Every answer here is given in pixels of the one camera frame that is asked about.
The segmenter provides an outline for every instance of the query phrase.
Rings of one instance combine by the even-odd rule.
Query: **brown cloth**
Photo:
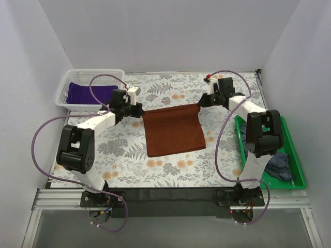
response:
[[[146,111],[147,154],[159,157],[206,148],[197,104]]]

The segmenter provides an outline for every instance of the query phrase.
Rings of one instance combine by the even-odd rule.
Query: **gray floor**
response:
[[[117,234],[83,222],[87,215],[85,210],[44,210],[34,247],[312,247],[299,209],[269,209],[247,228],[212,217],[130,218]]]

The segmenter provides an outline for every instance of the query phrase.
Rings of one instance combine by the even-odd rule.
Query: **white wall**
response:
[[[20,247],[37,186],[46,178],[34,168],[32,136],[39,125],[64,111],[54,91],[72,65],[37,0],[0,1],[0,247]],[[61,126],[42,132],[37,159],[46,170]]]
[[[299,0],[39,0],[75,68],[262,68]]]
[[[331,1],[302,0],[262,70],[289,126],[324,247],[331,247]]]

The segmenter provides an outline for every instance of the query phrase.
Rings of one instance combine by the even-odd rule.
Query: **floral pattern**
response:
[[[251,101],[261,107],[264,103],[253,73],[243,73],[252,90]],[[204,74],[127,75],[126,83],[139,86],[137,101],[144,110],[155,110],[197,103],[208,85]],[[248,95],[241,79],[232,74],[236,92]],[[143,119],[124,118],[115,127],[103,132],[95,141],[97,172],[110,187],[215,187],[232,186],[216,172],[214,154],[218,133],[229,111],[220,106],[201,108],[199,120],[203,129],[206,149],[149,158]],[[234,116],[226,126],[219,146],[219,169],[227,178],[235,179],[242,171],[241,159],[234,131]],[[77,125],[87,118],[69,118],[68,124]],[[67,179],[77,178],[62,166],[54,165],[54,175]],[[52,180],[52,188],[76,188],[77,185]]]

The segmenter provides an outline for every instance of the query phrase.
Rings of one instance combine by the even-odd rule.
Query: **folded cloth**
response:
[[[206,148],[197,104],[145,111],[147,154],[159,157]]]
[[[243,123],[240,127],[240,132],[242,133],[242,140],[244,143],[245,156],[248,156],[248,149],[246,147],[246,130],[247,124]],[[294,178],[290,172],[289,167],[289,155],[286,153],[277,151],[275,155],[271,157],[265,171],[272,177],[275,177],[282,181],[292,181]]]
[[[116,85],[92,86],[93,94],[103,103],[111,100],[113,90],[118,89]],[[68,104],[99,104],[91,95],[89,86],[82,86],[75,83],[69,84]]]

